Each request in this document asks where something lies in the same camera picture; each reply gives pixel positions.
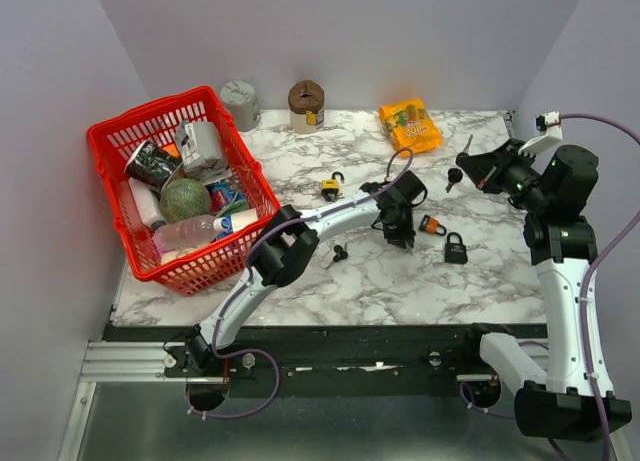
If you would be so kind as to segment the silver key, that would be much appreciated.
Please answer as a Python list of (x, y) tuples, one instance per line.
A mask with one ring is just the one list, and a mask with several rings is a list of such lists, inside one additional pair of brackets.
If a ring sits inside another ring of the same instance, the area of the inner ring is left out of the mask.
[(462, 154), (468, 154), (468, 152), (469, 152), (469, 148), (470, 148), (470, 145), (471, 145), (471, 143), (472, 143), (472, 141), (473, 141), (473, 137), (474, 137), (474, 135), (473, 135), (473, 134), (470, 134), (470, 135), (469, 135), (469, 137), (468, 137), (468, 139), (467, 139), (467, 142), (466, 142), (466, 144), (465, 144), (465, 146), (464, 146), (463, 150), (461, 151), (461, 153), (462, 153)]

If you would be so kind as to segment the black head key pair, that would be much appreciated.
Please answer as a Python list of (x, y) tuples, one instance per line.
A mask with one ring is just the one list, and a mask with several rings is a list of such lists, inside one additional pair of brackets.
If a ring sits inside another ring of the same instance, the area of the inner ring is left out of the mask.
[(449, 168), (447, 171), (447, 185), (445, 191), (449, 193), (464, 177), (462, 170), (458, 167)]

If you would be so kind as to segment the black key bunch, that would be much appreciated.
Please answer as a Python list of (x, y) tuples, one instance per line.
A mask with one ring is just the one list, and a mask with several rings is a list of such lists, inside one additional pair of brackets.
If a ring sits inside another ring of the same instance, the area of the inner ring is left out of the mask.
[(345, 242), (343, 244), (334, 244), (333, 245), (333, 255), (329, 263), (324, 267), (325, 270), (328, 270), (333, 265), (338, 264), (342, 261), (345, 261), (349, 257), (348, 253), (348, 243)]

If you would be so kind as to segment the yellow padlock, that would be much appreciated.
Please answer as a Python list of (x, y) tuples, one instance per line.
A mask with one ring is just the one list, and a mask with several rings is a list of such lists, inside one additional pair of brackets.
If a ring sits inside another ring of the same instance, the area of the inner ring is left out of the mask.
[(344, 182), (344, 175), (335, 171), (329, 179), (321, 183), (321, 196), (327, 202), (334, 202), (340, 197), (340, 184)]

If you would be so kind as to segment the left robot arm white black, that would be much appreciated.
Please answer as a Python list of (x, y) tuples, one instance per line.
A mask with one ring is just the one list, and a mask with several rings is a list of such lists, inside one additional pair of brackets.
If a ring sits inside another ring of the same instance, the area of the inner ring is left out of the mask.
[(398, 248), (414, 246), (413, 209), (426, 199), (425, 184), (410, 170), (390, 182), (367, 182), (353, 195), (321, 208), (280, 208), (249, 250), (245, 269), (214, 313), (185, 339), (187, 363), (201, 376), (214, 374), (257, 307), (276, 289), (296, 281), (317, 247), (351, 230), (372, 227)]

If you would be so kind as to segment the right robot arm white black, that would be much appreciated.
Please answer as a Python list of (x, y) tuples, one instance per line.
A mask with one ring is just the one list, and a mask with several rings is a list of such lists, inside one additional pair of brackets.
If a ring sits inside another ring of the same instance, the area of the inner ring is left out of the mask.
[(542, 173), (523, 142), (484, 154), (461, 152), (457, 166), (487, 194), (505, 193), (525, 211), (523, 235), (545, 301), (548, 365), (541, 368), (506, 329), (474, 328), (460, 348), (469, 371), (489, 366), (514, 395), (514, 415), (528, 437), (594, 442), (631, 421), (615, 395), (600, 345), (595, 309), (598, 249), (582, 211), (598, 180), (598, 159), (563, 145)]

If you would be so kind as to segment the orange padlock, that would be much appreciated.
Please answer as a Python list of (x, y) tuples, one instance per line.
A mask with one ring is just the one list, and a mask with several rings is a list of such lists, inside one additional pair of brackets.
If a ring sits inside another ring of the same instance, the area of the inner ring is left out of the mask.
[(425, 214), (419, 224), (419, 230), (426, 234), (446, 236), (447, 228), (442, 225), (436, 218)]

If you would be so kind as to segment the black padlock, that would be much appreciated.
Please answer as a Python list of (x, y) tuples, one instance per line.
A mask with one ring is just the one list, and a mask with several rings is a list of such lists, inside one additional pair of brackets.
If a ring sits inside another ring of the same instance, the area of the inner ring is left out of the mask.
[(468, 262), (467, 248), (462, 236), (457, 232), (448, 232), (444, 244), (444, 261), (449, 264), (464, 265)]

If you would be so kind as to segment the orange snack bag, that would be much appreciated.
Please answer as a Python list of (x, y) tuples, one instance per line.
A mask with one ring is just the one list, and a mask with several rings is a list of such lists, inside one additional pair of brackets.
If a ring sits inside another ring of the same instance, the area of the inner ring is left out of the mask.
[(420, 98), (383, 105), (378, 110), (386, 138), (394, 151), (409, 148), (414, 154), (438, 149), (442, 135)]

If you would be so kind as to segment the brown lidded white jar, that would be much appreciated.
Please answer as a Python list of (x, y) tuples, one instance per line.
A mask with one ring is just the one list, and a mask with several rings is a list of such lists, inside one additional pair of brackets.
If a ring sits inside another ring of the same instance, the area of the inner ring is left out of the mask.
[(288, 106), (294, 132), (311, 134), (324, 126), (325, 93), (314, 81), (304, 80), (292, 86)]

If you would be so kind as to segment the blue snack packet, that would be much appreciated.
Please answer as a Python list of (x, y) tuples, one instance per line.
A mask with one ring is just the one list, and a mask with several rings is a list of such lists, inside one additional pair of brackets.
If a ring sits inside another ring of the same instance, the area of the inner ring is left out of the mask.
[(211, 197), (212, 214), (230, 214), (247, 207), (247, 199), (235, 181), (218, 181), (207, 185), (207, 190)]

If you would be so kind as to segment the grey marbled cylinder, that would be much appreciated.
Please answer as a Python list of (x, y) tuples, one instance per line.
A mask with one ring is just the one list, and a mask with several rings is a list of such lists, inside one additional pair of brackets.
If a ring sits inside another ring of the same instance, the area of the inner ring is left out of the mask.
[(251, 131), (260, 123), (261, 112), (252, 84), (241, 80), (229, 81), (221, 88), (220, 100), (233, 117), (238, 131)]

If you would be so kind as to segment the clear plastic bottle blue label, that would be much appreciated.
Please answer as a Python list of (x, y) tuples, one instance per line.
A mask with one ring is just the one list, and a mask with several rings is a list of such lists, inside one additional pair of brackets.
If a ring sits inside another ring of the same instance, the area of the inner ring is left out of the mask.
[(200, 215), (155, 231), (152, 240), (163, 252), (209, 244), (241, 231), (258, 220), (255, 208), (222, 216)]

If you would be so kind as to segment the red plastic basket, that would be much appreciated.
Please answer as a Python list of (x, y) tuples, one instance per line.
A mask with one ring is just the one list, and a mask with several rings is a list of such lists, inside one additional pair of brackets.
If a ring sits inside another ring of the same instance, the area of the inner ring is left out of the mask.
[[(258, 220), (244, 229), (167, 263), (152, 241), (152, 232), (138, 214), (125, 174), (125, 164), (144, 141), (164, 147), (184, 120), (210, 121), (219, 131), (231, 170)], [(93, 152), (134, 277), (157, 282), (181, 295), (203, 291), (244, 268), (249, 248), (280, 203), (236, 130), (231, 114), (209, 86), (159, 98), (118, 117), (91, 126), (87, 141)]]

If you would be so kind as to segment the green melon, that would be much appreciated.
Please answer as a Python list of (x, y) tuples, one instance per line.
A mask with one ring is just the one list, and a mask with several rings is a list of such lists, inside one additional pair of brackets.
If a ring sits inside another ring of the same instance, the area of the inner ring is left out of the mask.
[(211, 195), (201, 182), (180, 178), (162, 191), (160, 210), (169, 223), (204, 215), (211, 210)]

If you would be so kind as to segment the grey white carton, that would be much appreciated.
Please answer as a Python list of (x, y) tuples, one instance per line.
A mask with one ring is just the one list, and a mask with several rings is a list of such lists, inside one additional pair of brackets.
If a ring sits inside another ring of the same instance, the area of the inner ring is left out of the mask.
[(229, 166), (219, 131), (212, 122), (182, 121), (176, 129), (174, 144), (189, 176), (219, 173)]

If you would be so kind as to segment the pink bottle in basket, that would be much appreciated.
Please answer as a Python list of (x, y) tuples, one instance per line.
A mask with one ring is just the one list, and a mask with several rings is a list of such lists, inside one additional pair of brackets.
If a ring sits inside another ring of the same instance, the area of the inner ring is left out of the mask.
[(185, 258), (187, 256), (192, 255), (198, 250), (199, 250), (198, 247), (190, 247), (190, 248), (183, 248), (179, 250), (172, 250), (172, 251), (165, 252), (161, 255), (160, 265), (164, 266), (173, 261)]

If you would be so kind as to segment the black patterned cup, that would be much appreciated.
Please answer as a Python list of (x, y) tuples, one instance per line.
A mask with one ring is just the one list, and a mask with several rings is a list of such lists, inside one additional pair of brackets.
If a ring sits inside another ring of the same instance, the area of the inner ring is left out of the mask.
[(124, 172), (147, 185), (156, 195), (160, 195), (170, 182), (184, 176), (181, 159), (151, 140), (138, 145), (126, 162)]

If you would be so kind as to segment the black mounting rail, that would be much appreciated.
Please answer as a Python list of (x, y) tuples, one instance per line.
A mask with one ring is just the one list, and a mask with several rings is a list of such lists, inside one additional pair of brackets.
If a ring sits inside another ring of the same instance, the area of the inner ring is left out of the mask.
[(472, 325), (246, 326), (217, 359), (195, 329), (165, 346), (164, 374), (242, 398), (453, 396), (467, 381), (491, 399), (493, 370), (473, 353)]

